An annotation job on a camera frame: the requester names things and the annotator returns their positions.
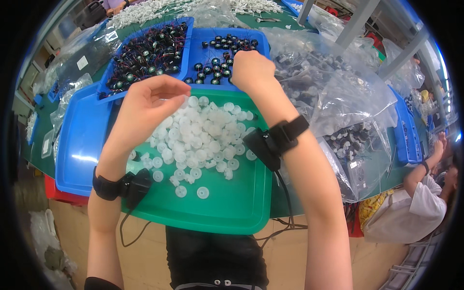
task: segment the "black cable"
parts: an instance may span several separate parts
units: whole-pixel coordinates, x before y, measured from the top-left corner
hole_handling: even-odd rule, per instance
[[[122,219],[121,221],[121,224],[119,225],[119,234],[121,235],[121,244],[122,246],[125,248],[125,247],[129,247],[130,245],[132,245],[133,243],[135,243],[139,238],[140,236],[142,236],[143,234],[143,231],[147,228],[147,226],[151,223],[151,221],[149,221],[142,229],[142,231],[140,232],[139,236],[133,240],[132,242],[128,243],[127,245],[124,244],[124,238],[122,237],[122,226],[124,225],[124,222],[127,220],[127,217],[132,213],[132,210],[130,210],[126,216]]]

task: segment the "black pants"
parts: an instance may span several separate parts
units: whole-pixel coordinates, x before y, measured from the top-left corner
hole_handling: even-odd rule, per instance
[[[265,290],[269,280],[263,251],[252,236],[195,232],[166,226],[168,267],[171,287],[188,283],[259,286]]]

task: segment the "black wrist strap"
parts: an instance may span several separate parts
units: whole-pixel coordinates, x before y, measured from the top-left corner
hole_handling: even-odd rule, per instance
[[[428,166],[427,162],[424,160],[420,164],[425,166],[425,171],[426,171],[426,175],[427,175],[429,173],[429,166]]]

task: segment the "white shirt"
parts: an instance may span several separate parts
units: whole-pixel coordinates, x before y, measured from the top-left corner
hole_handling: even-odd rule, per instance
[[[371,243],[419,241],[443,221],[446,202],[439,198],[441,187],[426,175],[417,184],[413,198],[400,189],[387,196],[364,225],[364,238]]]

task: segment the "woman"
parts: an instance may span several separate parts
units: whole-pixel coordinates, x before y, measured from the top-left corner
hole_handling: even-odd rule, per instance
[[[441,224],[458,187],[457,160],[443,188],[428,173],[441,160],[446,143],[444,132],[439,133],[435,152],[404,178],[403,188],[361,202],[360,224],[367,242],[410,244]]]
[[[239,51],[234,57],[232,81],[250,96],[269,127],[299,116],[274,78],[274,71],[273,62],[257,51]],[[189,85],[166,75],[131,85],[103,147],[95,176],[120,180],[126,173],[131,150],[143,143],[189,95]],[[298,145],[286,151],[283,159],[308,222],[306,289],[352,289],[348,231],[337,179],[309,130],[297,140]],[[86,290],[124,287],[116,249],[120,212],[120,198],[104,200],[92,189]],[[263,253],[252,237],[170,227],[166,231],[173,289],[266,289]]]
[[[103,0],[103,8],[106,10],[106,16],[111,16],[113,14],[119,14],[124,8],[129,5],[133,5],[145,0]]]

